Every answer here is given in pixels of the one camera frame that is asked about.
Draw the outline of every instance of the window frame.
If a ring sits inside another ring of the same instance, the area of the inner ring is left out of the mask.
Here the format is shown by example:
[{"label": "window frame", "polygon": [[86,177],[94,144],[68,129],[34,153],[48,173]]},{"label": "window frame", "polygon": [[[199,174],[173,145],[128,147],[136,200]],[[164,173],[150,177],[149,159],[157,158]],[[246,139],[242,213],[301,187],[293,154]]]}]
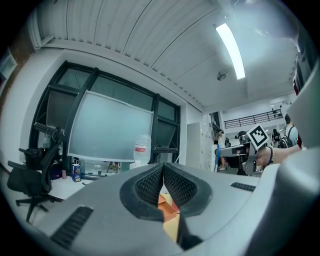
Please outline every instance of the window frame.
[{"label": "window frame", "polygon": [[[59,84],[59,80],[63,77],[63,75],[66,73],[68,69],[76,69],[80,70],[86,73],[89,73],[89,77],[83,84],[81,89],[68,87],[66,85]],[[54,131],[53,128],[48,127],[44,124],[37,122],[37,117],[40,111],[40,108],[43,104],[43,101],[45,100],[46,96],[49,95],[51,90],[56,90],[65,94],[73,94],[75,95],[74,102],[72,104],[72,107],[70,109],[66,125],[64,128],[64,131],[61,131],[58,136],[63,142],[63,150],[62,150],[62,167],[64,170],[66,170],[67,175],[71,175],[71,156],[68,156],[68,148],[69,148],[69,141],[71,136],[71,129],[72,125],[74,123],[76,113],[78,111],[78,107],[82,101],[82,98],[86,92],[86,90],[91,91],[94,82],[99,77],[105,77],[107,79],[110,79],[112,81],[115,81],[121,85],[127,86],[133,90],[136,90],[138,92],[141,92],[143,94],[146,94],[148,96],[152,97],[152,106],[151,111],[153,111],[153,120],[152,120],[152,131],[151,131],[151,156],[150,156],[150,164],[155,161],[156,155],[158,153],[172,153],[172,162],[176,161],[179,155],[180,151],[180,106],[175,105],[171,101],[161,97],[159,94],[154,93],[144,87],[141,87],[133,82],[130,82],[124,78],[118,77],[116,75],[110,74],[108,72],[99,70],[97,67],[88,67],[76,63],[71,63],[68,61],[65,61],[56,71],[56,73],[52,76],[51,80],[49,81],[48,85],[46,86],[44,92],[41,95],[41,98],[39,100],[39,103],[37,105],[33,120],[32,120],[32,126],[30,129],[30,137],[29,137],[29,147],[30,148],[37,148],[38,147],[38,140],[39,140],[39,132],[43,132],[46,134],[52,134]],[[159,109],[159,101],[162,101],[163,103],[174,107],[174,121],[168,118],[165,118],[163,116],[158,115],[158,109]],[[177,127],[177,147],[176,148],[158,148],[155,147],[156,143],[156,135],[157,135],[157,127],[158,122],[167,123],[170,125],[174,125]]]}]

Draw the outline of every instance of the red label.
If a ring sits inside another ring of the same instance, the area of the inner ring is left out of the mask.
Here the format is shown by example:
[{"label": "red label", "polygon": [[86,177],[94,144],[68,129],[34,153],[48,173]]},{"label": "red label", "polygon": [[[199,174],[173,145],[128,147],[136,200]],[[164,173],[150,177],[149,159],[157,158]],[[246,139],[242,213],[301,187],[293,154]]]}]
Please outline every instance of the red label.
[{"label": "red label", "polygon": [[135,147],[134,151],[136,151],[136,152],[146,152],[146,149],[143,148],[143,147]]}]

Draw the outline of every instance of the bracelet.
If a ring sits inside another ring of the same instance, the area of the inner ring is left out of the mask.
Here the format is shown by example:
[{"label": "bracelet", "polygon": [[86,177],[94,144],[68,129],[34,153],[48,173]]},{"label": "bracelet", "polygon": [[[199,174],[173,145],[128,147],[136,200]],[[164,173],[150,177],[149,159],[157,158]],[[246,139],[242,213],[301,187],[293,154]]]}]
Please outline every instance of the bracelet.
[{"label": "bracelet", "polygon": [[271,150],[271,154],[270,154],[270,160],[267,166],[273,164],[275,160],[275,151],[273,150],[273,146],[268,146],[268,148]]}]

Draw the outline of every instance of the backpack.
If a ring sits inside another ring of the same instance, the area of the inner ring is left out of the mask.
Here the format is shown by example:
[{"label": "backpack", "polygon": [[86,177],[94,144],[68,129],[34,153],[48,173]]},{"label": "backpack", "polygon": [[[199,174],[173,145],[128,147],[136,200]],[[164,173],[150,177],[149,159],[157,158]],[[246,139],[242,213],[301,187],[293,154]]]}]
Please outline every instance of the backpack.
[{"label": "backpack", "polygon": [[290,139],[290,133],[293,127],[290,128],[288,136],[286,135],[286,131],[284,131],[284,137],[281,138],[278,148],[279,149],[286,149],[286,148],[291,148],[293,146],[292,141]]}]

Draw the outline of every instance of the white desk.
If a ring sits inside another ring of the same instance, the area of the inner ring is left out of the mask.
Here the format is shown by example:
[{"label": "white desk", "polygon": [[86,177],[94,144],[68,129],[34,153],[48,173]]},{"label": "white desk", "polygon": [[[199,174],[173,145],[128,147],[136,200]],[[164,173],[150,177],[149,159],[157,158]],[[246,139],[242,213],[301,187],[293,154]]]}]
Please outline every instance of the white desk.
[{"label": "white desk", "polygon": [[80,189],[84,188],[84,184],[89,184],[94,180],[83,179],[78,182],[74,182],[70,176],[66,179],[58,178],[52,181],[52,190],[49,192],[50,196],[55,198],[66,200]]}]

